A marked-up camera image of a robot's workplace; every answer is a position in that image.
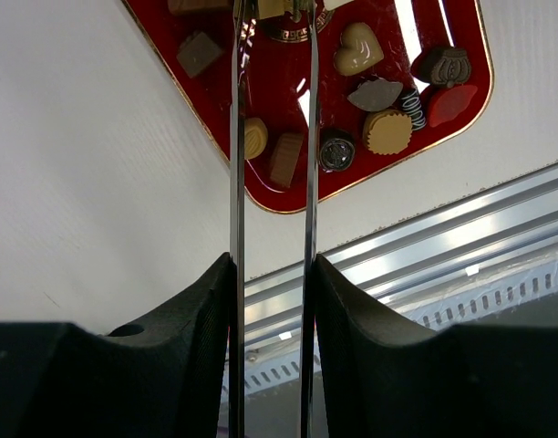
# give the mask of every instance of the lip-shaped chocolate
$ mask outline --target lip-shaped chocolate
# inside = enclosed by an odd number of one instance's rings
[[[334,55],[334,66],[342,76],[354,76],[385,57],[377,37],[366,23],[349,25],[341,41],[342,46]]]
[[[378,112],[392,106],[402,90],[403,84],[400,82],[389,82],[386,79],[369,80],[351,93],[348,101],[363,111]]]
[[[475,85],[461,85],[452,89],[442,89],[435,93],[429,103],[429,124],[431,128],[455,120],[463,113],[478,92]]]

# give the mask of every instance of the milk chocolate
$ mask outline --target milk chocolate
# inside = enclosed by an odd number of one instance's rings
[[[394,109],[369,114],[364,123],[364,143],[371,152],[380,155],[404,151],[411,134],[410,117]]]
[[[204,32],[198,32],[184,41],[178,50],[178,62],[190,78],[196,78],[222,54]]]
[[[271,181],[282,187],[291,185],[303,143],[302,134],[286,133],[279,137],[271,156]]]
[[[265,20],[273,16],[282,16],[285,13],[285,6],[282,0],[257,0],[257,18]]]

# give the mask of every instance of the red tray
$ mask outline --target red tray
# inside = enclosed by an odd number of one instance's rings
[[[169,13],[167,0],[123,1],[211,137],[212,143],[228,159],[232,13],[227,11],[176,17]],[[406,8],[408,1],[413,11],[409,16]],[[318,10],[318,14],[323,11],[321,3],[318,3]],[[458,118],[436,128],[428,126],[413,132],[408,148],[396,155],[376,155],[363,146],[362,126],[367,114],[350,104],[347,95],[364,80],[374,77],[396,80],[406,87],[413,86],[408,52],[414,52],[414,49],[407,50],[401,23],[404,26],[412,20],[413,26],[416,25],[423,54],[433,47],[447,46],[449,39],[439,4],[432,0],[354,0],[337,8],[331,15],[319,34],[320,126],[350,132],[356,141],[356,157],[343,172],[324,172],[320,169],[320,200],[334,196],[464,132],[485,110],[491,96],[493,75],[479,1],[445,0],[445,11],[455,45],[468,51],[472,65],[468,84],[475,85],[478,91]],[[262,155],[246,163],[245,187],[253,201],[263,209],[282,214],[296,213],[305,208],[306,143],[302,147],[289,189],[274,186],[269,180],[269,160],[277,138],[282,133],[307,132],[298,98],[306,90],[306,85],[301,87],[302,81],[305,79],[305,84],[308,83],[309,46],[305,42],[286,44],[272,40],[261,26],[265,22],[269,23],[263,21],[257,27],[251,52],[247,115],[260,117],[265,122],[269,130],[269,142]],[[385,59],[359,75],[345,78],[336,72],[333,55],[340,46],[342,31],[354,22],[367,23],[374,30]],[[296,25],[289,18],[284,18],[280,24],[292,29],[303,28],[305,19]],[[181,42],[198,30],[209,35],[224,50],[224,54],[197,78],[188,78],[176,54]],[[422,92],[424,107],[432,92],[432,87]]]

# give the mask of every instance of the dark chocolate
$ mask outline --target dark chocolate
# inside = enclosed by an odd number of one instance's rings
[[[319,165],[326,172],[342,172],[350,167],[355,154],[354,139],[343,130],[322,130]]]
[[[471,63],[464,48],[435,47],[418,66],[418,78],[435,87],[450,89],[470,80]]]
[[[425,111],[421,105],[419,92],[415,89],[403,91],[400,95],[400,108],[405,114],[410,116],[413,123],[413,131],[422,130],[427,126]]]

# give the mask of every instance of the round chocolate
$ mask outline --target round chocolate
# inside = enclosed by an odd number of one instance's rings
[[[322,132],[319,148],[319,165],[326,172],[345,171],[354,160],[354,139],[342,130]]]

